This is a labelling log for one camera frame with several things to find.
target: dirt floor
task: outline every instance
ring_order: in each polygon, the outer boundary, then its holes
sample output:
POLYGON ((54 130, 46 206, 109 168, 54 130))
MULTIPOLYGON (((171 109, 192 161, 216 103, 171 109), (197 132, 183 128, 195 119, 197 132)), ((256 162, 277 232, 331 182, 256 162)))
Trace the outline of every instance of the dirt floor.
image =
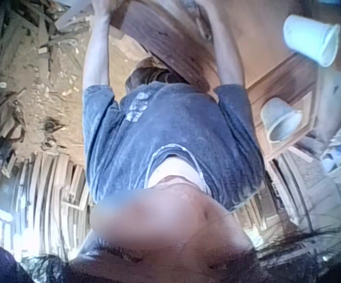
MULTIPOLYGON (((70 50, 83 65, 86 48, 90 34, 79 35, 77 45, 70 50)), ((119 41, 110 39, 110 81, 120 100, 125 95, 124 83, 130 73, 135 69, 143 54, 134 54, 127 51, 127 40, 119 41)), ((8 70, 2 72, 0 81, 7 83, 7 90, 20 91, 24 87, 27 91, 19 101, 24 108, 24 119, 27 134, 23 143, 15 145, 19 157, 29 157, 32 152, 41 150, 45 139, 43 131, 44 121, 47 117, 59 120, 64 127, 55 132, 56 146, 50 152, 67 153, 74 163, 84 164, 83 132, 82 132, 82 73, 66 53, 58 49, 60 68, 57 74, 51 73, 54 85, 45 84, 40 79, 38 72, 39 57, 36 39, 26 36, 8 70)))

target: person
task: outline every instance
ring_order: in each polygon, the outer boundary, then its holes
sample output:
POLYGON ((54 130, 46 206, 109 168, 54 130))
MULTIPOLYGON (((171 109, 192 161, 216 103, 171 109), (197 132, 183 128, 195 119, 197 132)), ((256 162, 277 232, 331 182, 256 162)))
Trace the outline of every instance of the person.
MULTIPOLYGON (((256 265, 251 241, 230 214, 264 176, 243 64, 221 2, 197 2, 211 22, 218 103, 150 60, 133 72, 130 93, 116 102, 109 24, 119 1, 92 1, 83 129, 97 206, 93 231, 71 263, 75 271, 120 282, 218 282, 227 262, 256 265), (120 260, 107 246, 119 247, 120 260)), ((257 278, 267 276, 256 270, 257 278)))

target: stack of wooden slats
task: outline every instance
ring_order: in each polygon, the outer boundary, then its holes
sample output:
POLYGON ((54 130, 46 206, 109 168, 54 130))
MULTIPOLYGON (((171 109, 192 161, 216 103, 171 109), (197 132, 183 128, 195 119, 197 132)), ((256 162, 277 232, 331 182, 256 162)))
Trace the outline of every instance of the stack of wooden slats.
POLYGON ((15 226, 36 243, 31 252, 68 259, 86 237, 89 190, 82 166, 68 155, 38 152, 19 164, 15 226))

